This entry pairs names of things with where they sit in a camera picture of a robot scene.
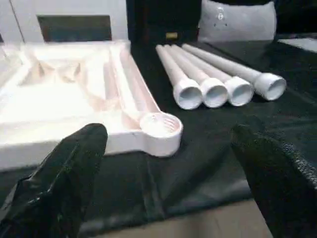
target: pillow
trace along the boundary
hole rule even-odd
[[[274,3],[238,6],[202,0],[199,27],[201,42],[272,40],[276,32]]]

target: white cabinet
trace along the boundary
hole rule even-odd
[[[10,0],[0,0],[0,34],[5,43],[23,42]]]
[[[128,39],[126,0],[11,0],[11,2],[25,42],[44,41],[38,17],[46,16],[109,16],[112,39]]]

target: table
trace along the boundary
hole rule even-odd
[[[96,176],[94,198],[80,237],[103,234],[161,221],[252,198],[244,172],[230,146],[236,124],[265,126],[298,146],[305,156],[316,154],[317,56],[282,43],[227,43],[195,46],[284,76],[288,88],[276,102],[254,96],[241,108],[200,106],[180,109],[155,52],[155,46],[133,45],[132,55],[162,111],[180,118],[184,132],[179,151],[159,159],[142,152],[104,157]],[[34,168],[0,174],[0,203],[10,187]]]

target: white plastic tray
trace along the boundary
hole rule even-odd
[[[178,149],[183,125],[160,111],[129,42],[25,45],[16,55],[15,73],[0,74],[0,169],[38,164],[95,122],[109,134],[105,154]]]

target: white tube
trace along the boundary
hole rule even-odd
[[[227,89],[224,84],[216,78],[210,78],[205,72],[194,66],[188,59],[183,57],[171,46],[164,48],[172,56],[178,66],[200,85],[203,94],[203,102],[209,108],[221,107],[228,99]]]
[[[197,108],[203,101],[198,83],[186,76],[163,46],[157,45],[156,50],[173,85],[173,95],[178,106],[185,110]]]
[[[184,44],[182,46],[185,50],[197,55],[198,57],[213,64],[219,69],[237,75],[248,80],[253,84],[257,94],[261,95],[268,101],[278,99],[286,89],[286,80],[278,75],[272,73],[262,73],[252,68],[246,67],[239,63],[216,56],[207,51]]]
[[[231,105],[240,107],[251,101],[253,97],[253,88],[249,82],[236,76],[231,77],[176,45],[173,45],[172,48],[186,57],[196,67],[203,70],[209,77],[217,78],[223,82],[228,91],[228,101]]]

